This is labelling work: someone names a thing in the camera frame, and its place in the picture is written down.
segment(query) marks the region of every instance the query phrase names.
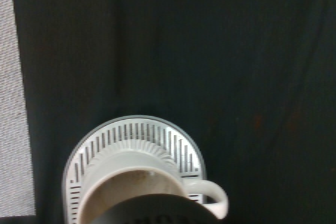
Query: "mug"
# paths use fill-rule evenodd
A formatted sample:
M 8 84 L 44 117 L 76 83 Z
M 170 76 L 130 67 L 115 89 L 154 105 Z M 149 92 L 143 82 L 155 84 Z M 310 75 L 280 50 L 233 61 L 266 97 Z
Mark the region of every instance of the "mug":
M 115 205 L 149 194 L 187 198 L 188 194 L 205 194 L 217 203 L 203 206 L 220 219 L 226 217 L 229 198 L 224 189 L 208 180 L 182 179 L 170 156 L 161 155 L 160 158 L 137 150 L 110 151 L 92 162 L 83 179 L 79 224 L 89 224 Z

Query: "backdrop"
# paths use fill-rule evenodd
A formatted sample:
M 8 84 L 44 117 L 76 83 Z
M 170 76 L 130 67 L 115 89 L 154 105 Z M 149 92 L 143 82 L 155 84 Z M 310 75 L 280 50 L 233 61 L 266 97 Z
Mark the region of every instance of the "backdrop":
M 336 223 L 336 3 L 14 1 L 37 216 L 88 132 L 145 114 L 193 136 L 229 224 Z

